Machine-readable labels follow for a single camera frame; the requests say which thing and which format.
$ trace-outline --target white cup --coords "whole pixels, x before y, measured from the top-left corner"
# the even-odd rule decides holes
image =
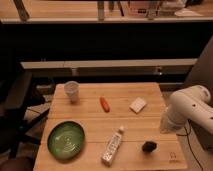
[[[78,92],[79,92],[79,85],[76,81],[68,81],[64,85],[64,91],[66,92],[67,96],[70,98],[72,103],[78,101]]]

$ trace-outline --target white sponge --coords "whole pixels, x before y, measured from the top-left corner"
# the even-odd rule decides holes
[[[135,113],[139,113],[146,106],[146,101],[140,97],[136,98],[129,106]]]

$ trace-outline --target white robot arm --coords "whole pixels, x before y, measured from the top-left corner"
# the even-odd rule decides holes
[[[162,115],[160,132],[175,132],[190,119],[213,134],[213,108],[207,105],[210,99],[209,91],[200,85],[175,91]]]

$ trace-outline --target chair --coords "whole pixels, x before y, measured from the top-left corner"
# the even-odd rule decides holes
[[[28,123],[24,120],[28,106],[45,103],[33,84],[32,73],[8,53],[0,54],[0,153],[10,150],[9,158],[16,157],[20,142],[40,144],[26,133],[48,114],[48,110]]]
[[[34,161],[28,157],[9,159],[0,164],[0,171],[32,171]]]
[[[209,105],[213,107],[213,36],[204,48],[197,62],[187,75],[182,88],[196,84],[205,86],[211,93]],[[190,121],[203,149],[213,152],[213,135],[198,124]]]

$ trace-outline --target green plate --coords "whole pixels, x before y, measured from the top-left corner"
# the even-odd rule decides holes
[[[57,159],[71,159],[84,145],[84,130],[76,122],[66,121],[57,125],[48,137],[48,150]]]

